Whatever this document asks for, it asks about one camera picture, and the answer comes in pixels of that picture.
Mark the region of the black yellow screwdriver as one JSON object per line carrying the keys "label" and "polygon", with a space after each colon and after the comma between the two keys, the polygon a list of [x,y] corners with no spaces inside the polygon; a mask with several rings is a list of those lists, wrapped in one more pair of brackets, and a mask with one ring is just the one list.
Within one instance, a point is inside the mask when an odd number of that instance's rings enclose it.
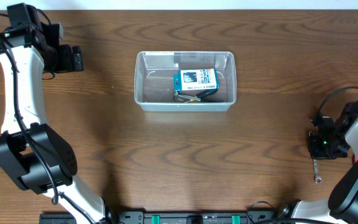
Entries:
{"label": "black yellow screwdriver", "polygon": [[175,95],[173,97],[174,102],[180,101],[183,103],[212,103],[210,100],[206,100],[204,98],[198,98],[195,96],[188,96],[188,95]]}

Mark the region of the blue white cardboard box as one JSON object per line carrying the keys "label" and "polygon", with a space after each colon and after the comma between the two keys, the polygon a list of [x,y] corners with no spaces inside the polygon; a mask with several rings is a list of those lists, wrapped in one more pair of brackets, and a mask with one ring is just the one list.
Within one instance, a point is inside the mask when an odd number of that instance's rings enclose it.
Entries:
{"label": "blue white cardboard box", "polygon": [[219,88],[219,80],[214,68],[179,70],[173,76],[175,91],[214,90]]}

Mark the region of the small steel hammer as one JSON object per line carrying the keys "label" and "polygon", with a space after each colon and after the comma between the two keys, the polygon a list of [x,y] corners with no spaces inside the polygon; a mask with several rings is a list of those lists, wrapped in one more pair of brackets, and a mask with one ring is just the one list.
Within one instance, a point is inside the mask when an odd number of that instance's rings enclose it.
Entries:
{"label": "small steel hammer", "polygon": [[[211,90],[205,90],[201,93],[198,93],[197,95],[195,95],[195,97],[198,97],[198,98],[204,98],[206,99],[207,97],[211,96],[211,95],[214,95],[215,93],[217,93],[218,90],[217,89],[211,89]],[[184,95],[184,94],[181,94],[179,91],[176,91],[174,96],[175,95]]]}

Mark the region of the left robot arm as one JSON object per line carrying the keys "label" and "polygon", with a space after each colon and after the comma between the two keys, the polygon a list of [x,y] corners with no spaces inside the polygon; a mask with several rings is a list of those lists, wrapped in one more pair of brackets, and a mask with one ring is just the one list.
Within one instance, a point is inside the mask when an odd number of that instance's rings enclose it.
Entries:
{"label": "left robot arm", "polygon": [[111,223],[102,197],[79,178],[73,148],[48,124],[44,74],[83,70],[81,49],[61,44],[63,27],[42,22],[44,12],[20,3],[7,7],[10,25],[0,32],[5,113],[0,167],[21,190],[49,197],[74,223]]}

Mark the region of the clear plastic storage box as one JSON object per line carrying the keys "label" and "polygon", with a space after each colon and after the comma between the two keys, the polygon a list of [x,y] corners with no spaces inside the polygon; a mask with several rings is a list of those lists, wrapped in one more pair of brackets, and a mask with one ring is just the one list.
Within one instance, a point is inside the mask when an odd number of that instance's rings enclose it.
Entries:
{"label": "clear plastic storage box", "polygon": [[[173,76],[179,70],[214,68],[218,92],[206,98],[212,103],[174,102]],[[179,91],[195,96],[205,90]],[[142,51],[135,63],[134,99],[144,111],[227,111],[236,102],[234,54],[213,51]]]}

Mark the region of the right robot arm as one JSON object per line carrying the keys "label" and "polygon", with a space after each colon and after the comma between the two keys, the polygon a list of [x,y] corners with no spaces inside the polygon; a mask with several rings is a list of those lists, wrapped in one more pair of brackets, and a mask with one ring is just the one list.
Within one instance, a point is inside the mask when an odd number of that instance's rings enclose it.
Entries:
{"label": "right robot arm", "polygon": [[322,181],[318,160],[346,158],[352,151],[352,167],[337,183],[329,198],[298,201],[289,209],[290,218],[329,223],[358,223],[358,101],[345,105],[340,117],[320,116],[313,125],[317,132],[308,134],[308,151],[313,161],[314,180]]}

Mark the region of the silver combination wrench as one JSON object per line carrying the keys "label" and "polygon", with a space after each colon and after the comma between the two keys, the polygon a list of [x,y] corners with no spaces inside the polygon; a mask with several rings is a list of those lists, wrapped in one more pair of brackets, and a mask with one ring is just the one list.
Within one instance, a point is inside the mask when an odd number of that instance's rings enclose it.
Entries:
{"label": "silver combination wrench", "polygon": [[318,172],[318,162],[315,158],[315,154],[317,151],[318,139],[314,132],[310,131],[308,133],[308,151],[310,153],[310,157],[313,161],[313,173],[314,173],[314,182],[316,184],[322,183],[322,178]]}

